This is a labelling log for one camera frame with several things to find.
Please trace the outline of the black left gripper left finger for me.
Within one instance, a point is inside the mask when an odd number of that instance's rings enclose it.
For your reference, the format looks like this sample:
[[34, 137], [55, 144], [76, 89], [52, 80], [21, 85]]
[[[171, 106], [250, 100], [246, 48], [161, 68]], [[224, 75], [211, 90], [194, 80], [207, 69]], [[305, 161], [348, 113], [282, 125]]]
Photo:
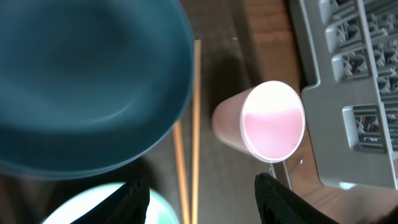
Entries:
[[143, 180], [126, 182], [71, 224], [145, 224], [150, 188]]

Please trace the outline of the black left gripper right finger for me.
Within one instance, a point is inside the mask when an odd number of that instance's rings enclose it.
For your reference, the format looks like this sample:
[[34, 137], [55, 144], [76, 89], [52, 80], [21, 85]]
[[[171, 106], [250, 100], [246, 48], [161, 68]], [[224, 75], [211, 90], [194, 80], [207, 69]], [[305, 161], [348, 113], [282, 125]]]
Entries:
[[254, 188], [262, 224], [331, 224], [335, 222], [268, 173], [256, 176]]

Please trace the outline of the light blue small bowl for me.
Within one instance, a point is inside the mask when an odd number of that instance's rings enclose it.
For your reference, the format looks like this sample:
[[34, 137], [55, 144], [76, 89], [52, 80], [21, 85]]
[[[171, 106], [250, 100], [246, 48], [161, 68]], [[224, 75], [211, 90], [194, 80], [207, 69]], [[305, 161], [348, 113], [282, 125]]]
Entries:
[[[114, 182], [85, 190], [59, 206], [42, 221], [42, 224], [72, 223], [95, 208], [123, 185], [124, 182]], [[145, 224], [179, 223], [177, 215], [168, 201], [153, 189], [150, 189], [150, 200], [146, 215]]]

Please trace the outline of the pink cup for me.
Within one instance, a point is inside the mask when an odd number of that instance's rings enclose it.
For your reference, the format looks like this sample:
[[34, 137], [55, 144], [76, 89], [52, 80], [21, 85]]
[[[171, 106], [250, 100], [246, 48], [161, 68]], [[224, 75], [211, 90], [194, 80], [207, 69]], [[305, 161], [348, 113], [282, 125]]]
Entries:
[[305, 112], [291, 86], [268, 81], [222, 101], [211, 125], [222, 143], [276, 163], [289, 158], [302, 142]]

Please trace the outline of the dark blue plate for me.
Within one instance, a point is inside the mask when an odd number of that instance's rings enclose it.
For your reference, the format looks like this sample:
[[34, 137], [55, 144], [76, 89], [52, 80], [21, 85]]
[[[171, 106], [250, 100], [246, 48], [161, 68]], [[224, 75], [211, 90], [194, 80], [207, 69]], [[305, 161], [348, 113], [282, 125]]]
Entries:
[[1, 172], [79, 179], [161, 141], [187, 108], [180, 1], [1, 0]]

